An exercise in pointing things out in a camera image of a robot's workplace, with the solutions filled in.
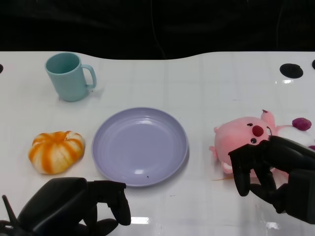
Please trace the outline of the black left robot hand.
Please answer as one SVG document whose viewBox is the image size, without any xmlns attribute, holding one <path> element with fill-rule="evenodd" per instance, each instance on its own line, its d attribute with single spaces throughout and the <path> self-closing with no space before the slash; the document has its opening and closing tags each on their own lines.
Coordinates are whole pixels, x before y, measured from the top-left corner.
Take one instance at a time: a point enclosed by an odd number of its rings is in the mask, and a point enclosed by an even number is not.
<svg viewBox="0 0 315 236">
<path fill-rule="evenodd" d="M 20 212 L 20 229 L 32 236 L 106 236 L 131 224 L 126 185 L 82 177 L 53 178 Z"/>
</svg>

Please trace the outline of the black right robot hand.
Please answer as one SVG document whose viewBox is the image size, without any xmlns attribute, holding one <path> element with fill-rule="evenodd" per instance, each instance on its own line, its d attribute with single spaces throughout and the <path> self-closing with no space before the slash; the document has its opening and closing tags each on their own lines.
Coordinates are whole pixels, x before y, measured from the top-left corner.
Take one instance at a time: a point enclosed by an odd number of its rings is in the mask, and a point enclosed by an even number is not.
<svg viewBox="0 0 315 236">
<path fill-rule="evenodd" d="M 253 192 L 277 213 L 315 222 L 315 151 L 292 140 L 270 136 L 258 145 L 231 151 L 240 196 Z"/>
</svg>

